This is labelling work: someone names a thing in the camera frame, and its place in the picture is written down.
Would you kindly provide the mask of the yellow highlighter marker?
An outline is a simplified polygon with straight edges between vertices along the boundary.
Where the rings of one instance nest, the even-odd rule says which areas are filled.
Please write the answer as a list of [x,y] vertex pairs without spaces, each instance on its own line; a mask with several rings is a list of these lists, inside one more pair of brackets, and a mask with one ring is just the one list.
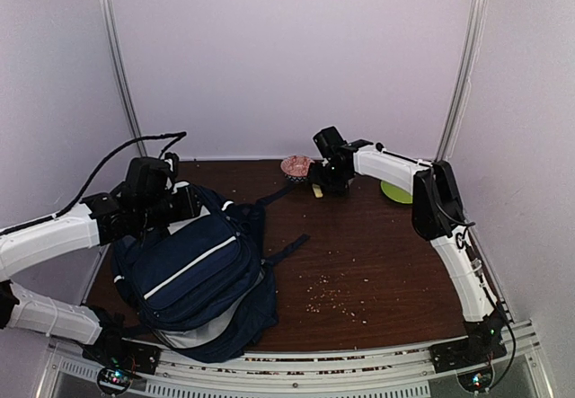
[[317,199],[320,199],[320,198],[323,197],[323,190],[322,190],[322,188],[321,188],[319,185],[313,184],[313,185],[312,185],[312,190],[313,190],[314,196],[315,196]]

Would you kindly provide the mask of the navy blue student backpack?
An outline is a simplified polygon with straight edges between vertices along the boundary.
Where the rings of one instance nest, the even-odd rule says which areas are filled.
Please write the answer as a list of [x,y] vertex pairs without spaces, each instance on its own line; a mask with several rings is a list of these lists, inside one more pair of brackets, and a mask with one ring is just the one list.
[[203,363],[238,358],[279,322],[275,266],[308,241],[300,235],[265,256],[266,208],[287,185],[253,203],[236,204],[198,186],[198,217],[142,242],[127,236],[112,249],[120,297],[137,312],[125,338],[154,335],[164,346]]

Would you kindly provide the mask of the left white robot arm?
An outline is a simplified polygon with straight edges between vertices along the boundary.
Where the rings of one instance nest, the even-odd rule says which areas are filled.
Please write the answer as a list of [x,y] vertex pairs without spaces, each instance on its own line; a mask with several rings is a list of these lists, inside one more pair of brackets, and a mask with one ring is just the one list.
[[1,231],[1,326],[39,332],[93,345],[111,366],[123,364],[128,344],[115,325],[83,305],[40,295],[14,282],[18,273],[61,255],[106,246],[131,236],[142,241],[154,228],[196,217],[199,201],[189,183],[179,181],[180,158],[173,145],[185,132],[166,133],[158,156],[134,158],[124,181],[112,191],[87,195],[84,184],[58,212]]

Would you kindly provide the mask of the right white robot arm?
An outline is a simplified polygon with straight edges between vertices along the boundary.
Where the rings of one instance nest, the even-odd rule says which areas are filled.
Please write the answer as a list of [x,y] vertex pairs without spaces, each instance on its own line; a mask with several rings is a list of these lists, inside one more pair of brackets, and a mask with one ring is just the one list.
[[450,163],[410,158],[365,139],[345,140],[335,127],[313,137],[321,162],[309,167],[308,179],[324,191],[344,194],[356,176],[391,183],[411,195],[411,225],[442,260],[462,307],[467,338],[460,353],[476,364],[502,349],[507,327],[500,301],[474,253],[463,201]]

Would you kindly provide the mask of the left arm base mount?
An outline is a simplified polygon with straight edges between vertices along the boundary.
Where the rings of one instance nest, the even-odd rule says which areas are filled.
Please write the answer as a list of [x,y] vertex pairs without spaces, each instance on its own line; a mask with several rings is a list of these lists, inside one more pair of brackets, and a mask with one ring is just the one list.
[[118,397],[133,386],[144,386],[146,376],[156,372],[161,349],[155,345],[121,341],[119,349],[101,344],[81,344],[82,357],[98,363],[95,383],[105,397]]

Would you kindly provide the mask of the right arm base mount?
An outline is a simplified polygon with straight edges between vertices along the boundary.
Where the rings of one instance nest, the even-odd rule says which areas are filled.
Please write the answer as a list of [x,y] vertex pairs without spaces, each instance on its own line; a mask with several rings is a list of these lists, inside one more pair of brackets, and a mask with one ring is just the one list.
[[466,337],[434,344],[429,354],[436,374],[455,371],[464,391],[485,394],[495,385],[494,360],[505,357],[507,349],[498,340],[484,344],[477,337]]

